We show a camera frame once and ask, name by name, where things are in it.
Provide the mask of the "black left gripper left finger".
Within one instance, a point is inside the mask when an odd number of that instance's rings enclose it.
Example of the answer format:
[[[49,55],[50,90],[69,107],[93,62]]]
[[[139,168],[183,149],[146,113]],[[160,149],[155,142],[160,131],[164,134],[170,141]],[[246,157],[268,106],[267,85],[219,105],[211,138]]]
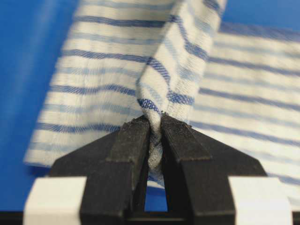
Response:
[[[35,180],[25,225],[121,225],[143,211],[150,125],[141,116],[58,158]]]

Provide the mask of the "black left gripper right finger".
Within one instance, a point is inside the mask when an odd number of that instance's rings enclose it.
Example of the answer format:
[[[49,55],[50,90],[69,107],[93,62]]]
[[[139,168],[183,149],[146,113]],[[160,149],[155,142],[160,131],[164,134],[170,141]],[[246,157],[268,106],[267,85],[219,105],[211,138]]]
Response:
[[[161,119],[163,175],[170,225],[291,225],[293,212],[278,179],[254,157]]]

